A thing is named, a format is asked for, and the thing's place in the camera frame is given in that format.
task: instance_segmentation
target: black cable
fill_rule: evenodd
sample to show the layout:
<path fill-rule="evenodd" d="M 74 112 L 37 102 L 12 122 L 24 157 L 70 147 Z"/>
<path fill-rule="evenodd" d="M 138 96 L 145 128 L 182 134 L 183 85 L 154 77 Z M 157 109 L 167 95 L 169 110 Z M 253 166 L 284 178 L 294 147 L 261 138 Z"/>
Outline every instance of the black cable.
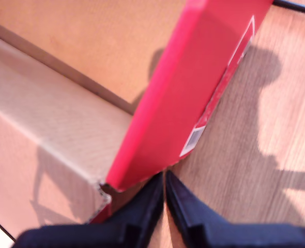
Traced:
<path fill-rule="evenodd" d="M 286 0 L 274 0 L 273 5 L 305 13 L 305 5 Z"/>

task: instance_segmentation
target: red shoebox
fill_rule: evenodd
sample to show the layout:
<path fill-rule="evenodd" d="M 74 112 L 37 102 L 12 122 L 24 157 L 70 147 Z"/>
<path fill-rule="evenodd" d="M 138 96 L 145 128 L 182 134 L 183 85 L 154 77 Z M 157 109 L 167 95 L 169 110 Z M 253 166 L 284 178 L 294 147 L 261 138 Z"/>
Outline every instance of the red shoebox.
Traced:
<path fill-rule="evenodd" d="M 122 91 L 112 88 L 112 81 L 131 85 L 127 79 L 144 63 L 150 42 L 158 40 L 155 33 L 150 34 L 154 26 L 145 22 L 145 11 L 150 9 L 144 5 L 151 5 L 158 16 L 166 2 L 138 1 L 140 8 L 124 17 L 117 11 L 127 3 L 119 1 L 110 7 L 104 1 L 73 6 L 75 2 L 26 0 L 12 6 L 0 0 L 0 38 L 4 40 L 0 40 L 0 224 L 13 236 L 43 224 L 84 223 L 95 216 L 95 221 L 101 221 L 109 214 L 111 202 L 101 184 L 123 191 L 189 155 L 272 0 L 187 1 L 132 117 L 127 112 L 133 109 L 126 105 L 131 97 L 115 100 L 114 95 Z M 62 8 L 55 7 L 62 3 Z M 132 5 L 126 7 L 133 11 Z M 52 14 L 41 21 L 35 13 L 45 10 Z M 94 11 L 118 14 L 82 24 L 76 22 L 86 18 L 77 16 L 80 11 L 97 19 L 100 16 Z M 61 14 L 69 19 L 64 21 Z M 30 21 L 23 22 L 23 17 Z M 136 22 L 122 28 L 122 22 L 131 17 Z M 167 16 L 148 18 L 167 25 Z M 63 22 L 60 30 L 58 22 Z M 89 43 L 83 35 L 90 34 L 83 34 L 80 25 L 101 28 L 104 33 Z M 135 36 L 132 25 L 150 35 L 149 39 Z M 117 39 L 115 26 L 123 35 Z M 71 35 L 62 36 L 62 30 Z M 80 57 L 82 52 L 75 48 L 82 39 L 88 43 L 80 48 L 88 52 Z M 119 48 L 132 40 L 140 51 L 138 57 L 130 57 L 135 49 L 129 45 Z M 105 49 L 96 45 L 99 42 Z M 98 55 L 91 45 L 100 49 L 105 67 L 94 66 Z M 123 52 L 129 57 L 117 54 Z M 126 70 L 108 71 L 117 68 L 115 57 Z M 110 79 L 110 84 L 97 86 L 95 73 L 103 82 Z M 108 85 L 114 95 L 106 93 Z"/>

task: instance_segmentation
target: white label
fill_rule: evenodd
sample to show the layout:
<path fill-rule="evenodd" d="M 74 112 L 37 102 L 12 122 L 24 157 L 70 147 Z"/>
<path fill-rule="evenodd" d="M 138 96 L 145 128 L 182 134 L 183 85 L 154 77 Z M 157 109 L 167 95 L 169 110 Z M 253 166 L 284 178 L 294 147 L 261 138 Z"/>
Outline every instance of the white label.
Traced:
<path fill-rule="evenodd" d="M 183 147 L 183 149 L 180 153 L 180 157 L 189 153 L 191 150 L 193 150 L 195 148 L 195 146 L 199 142 L 199 139 L 200 139 L 204 129 L 205 129 L 205 126 L 199 127 L 199 128 L 194 128 L 191 131 L 191 133 L 185 143 L 185 146 Z"/>

